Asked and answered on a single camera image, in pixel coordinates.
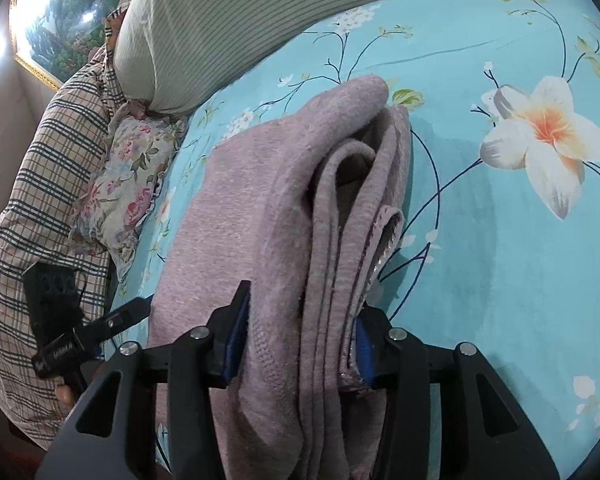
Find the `person's left hand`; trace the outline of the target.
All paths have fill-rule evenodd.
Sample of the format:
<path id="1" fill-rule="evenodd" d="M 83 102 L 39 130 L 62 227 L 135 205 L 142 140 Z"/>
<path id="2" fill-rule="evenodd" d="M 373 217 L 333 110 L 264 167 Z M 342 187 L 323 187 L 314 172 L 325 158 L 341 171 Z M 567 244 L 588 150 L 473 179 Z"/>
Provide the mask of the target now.
<path id="1" fill-rule="evenodd" d="M 55 388 L 55 394 L 58 401 L 67 405 L 69 408 L 73 408 L 76 405 L 76 397 L 69 386 L 57 385 Z"/>

